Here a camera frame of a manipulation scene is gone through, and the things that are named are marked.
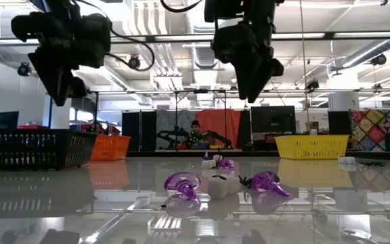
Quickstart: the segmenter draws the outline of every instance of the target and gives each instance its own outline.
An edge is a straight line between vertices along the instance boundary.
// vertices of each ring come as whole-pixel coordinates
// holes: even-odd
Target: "black basket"
[[[0,169],[64,169],[88,163],[95,134],[69,129],[0,129]]]

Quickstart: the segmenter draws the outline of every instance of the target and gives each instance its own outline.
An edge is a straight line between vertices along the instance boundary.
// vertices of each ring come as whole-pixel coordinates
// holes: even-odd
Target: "television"
[[[0,129],[17,129],[19,112],[0,113]]]
[[[294,106],[251,107],[251,127],[253,133],[296,133],[296,113]]]
[[[349,111],[329,111],[329,134],[351,135]]]

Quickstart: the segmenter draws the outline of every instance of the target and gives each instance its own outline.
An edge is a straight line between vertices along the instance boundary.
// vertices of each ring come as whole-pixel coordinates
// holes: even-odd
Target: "patchwork quilt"
[[[390,109],[351,110],[353,147],[385,151],[385,134],[390,133]]]

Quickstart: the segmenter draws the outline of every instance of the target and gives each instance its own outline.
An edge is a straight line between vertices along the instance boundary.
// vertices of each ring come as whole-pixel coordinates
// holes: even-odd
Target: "person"
[[[201,134],[201,125],[198,120],[193,120],[190,129],[189,145],[191,148],[198,148],[199,146],[208,146],[209,141]]]

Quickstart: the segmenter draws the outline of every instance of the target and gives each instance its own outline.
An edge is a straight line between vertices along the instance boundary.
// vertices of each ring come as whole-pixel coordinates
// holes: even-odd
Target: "reflective glass surface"
[[[390,243],[390,161],[130,158],[62,171],[0,171],[0,243]],[[177,172],[201,180],[197,201],[164,189]],[[213,200],[209,178],[277,173],[292,195],[241,187]]]

